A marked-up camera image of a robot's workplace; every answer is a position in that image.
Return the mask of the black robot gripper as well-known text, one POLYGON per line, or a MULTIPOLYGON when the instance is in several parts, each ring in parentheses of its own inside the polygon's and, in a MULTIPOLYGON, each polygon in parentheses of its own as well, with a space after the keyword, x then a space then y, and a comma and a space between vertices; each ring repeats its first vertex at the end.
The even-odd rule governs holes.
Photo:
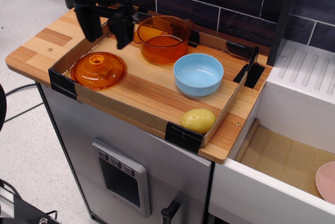
POLYGON ((106 10, 105 17, 114 17, 113 34, 117 39, 117 49, 121 50, 133 40, 133 18, 135 0, 69 0, 69 9, 75 8, 77 19, 89 42, 102 36, 99 16, 91 10, 100 8, 106 10))

